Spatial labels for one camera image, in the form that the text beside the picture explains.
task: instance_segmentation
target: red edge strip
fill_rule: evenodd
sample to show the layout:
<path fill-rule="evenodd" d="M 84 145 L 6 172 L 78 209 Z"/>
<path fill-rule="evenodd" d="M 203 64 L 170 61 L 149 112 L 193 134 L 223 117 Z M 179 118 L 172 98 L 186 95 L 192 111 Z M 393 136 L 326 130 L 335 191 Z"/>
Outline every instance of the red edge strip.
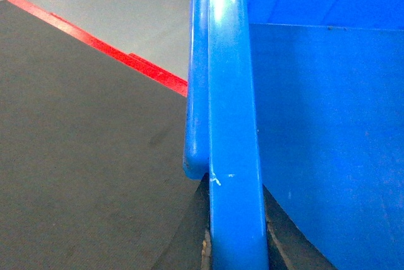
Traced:
<path fill-rule="evenodd" d="M 187 81 L 180 77 L 164 70 L 163 68 L 137 56 L 136 54 L 125 54 L 124 52 L 116 49 L 113 46 L 99 40 L 98 38 L 90 35 L 88 32 L 73 25 L 69 21 L 61 18 L 54 13 L 39 8 L 38 6 L 29 3 L 26 0 L 7 0 L 22 10 L 30 13 L 31 15 L 40 18 L 48 24 L 62 30 L 63 32 L 71 35 L 74 38 L 86 43 L 87 45 L 107 54 L 110 57 L 118 60 L 119 62 L 128 65 L 129 67 L 139 71 L 140 73 L 148 76 L 151 79 L 159 82 L 160 84 L 178 92 L 180 95 L 187 96 Z"/>

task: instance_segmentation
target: dark gray surface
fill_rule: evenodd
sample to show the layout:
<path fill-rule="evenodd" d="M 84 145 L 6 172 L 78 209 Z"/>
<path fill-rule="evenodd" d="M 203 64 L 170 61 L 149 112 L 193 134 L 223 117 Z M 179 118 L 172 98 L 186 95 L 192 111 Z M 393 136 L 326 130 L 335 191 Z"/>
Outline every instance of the dark gray surface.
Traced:
<path fill-rule="evenodd" d="M 185 98 L 0 3 L 0 269 L 149 269 L 198 183 Z"/>
<path fill-rule="evenodd" d="M 209 175 L 205 174 L 170 245 L 152 270 L 210 269 L 209 264 L 201 267 L 202 251 L 206 251 L 203 241 L 209 229 Z"/>

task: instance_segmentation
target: blue bin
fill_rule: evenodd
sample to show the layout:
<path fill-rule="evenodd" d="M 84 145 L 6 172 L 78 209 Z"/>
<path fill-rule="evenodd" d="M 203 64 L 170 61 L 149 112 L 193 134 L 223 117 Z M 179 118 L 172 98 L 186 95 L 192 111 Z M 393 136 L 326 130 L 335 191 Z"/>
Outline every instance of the blue bin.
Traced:
<path fill-rule="evenodd" d="M 184 170 L 214 269 L 267 269 L 262 185 L 338 269 L 404 269 L 404 0 L 192 0 Z"/>

